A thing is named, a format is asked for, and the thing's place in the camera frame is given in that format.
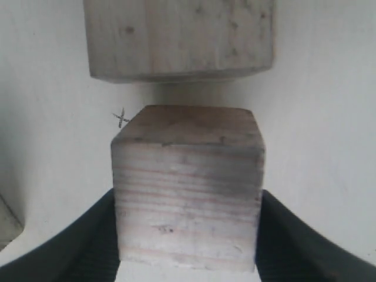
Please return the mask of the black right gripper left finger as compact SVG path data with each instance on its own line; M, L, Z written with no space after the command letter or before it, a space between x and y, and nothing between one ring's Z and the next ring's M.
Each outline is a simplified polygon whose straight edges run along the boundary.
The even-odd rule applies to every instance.
M1 281L115 281L120 260L109 190L46 243L1 267Z

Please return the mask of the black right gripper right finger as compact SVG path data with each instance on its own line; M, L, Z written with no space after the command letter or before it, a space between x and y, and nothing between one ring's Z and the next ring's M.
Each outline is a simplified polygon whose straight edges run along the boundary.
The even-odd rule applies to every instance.
M375 281L375 266L304 223L264 191L256 266L262 281Z

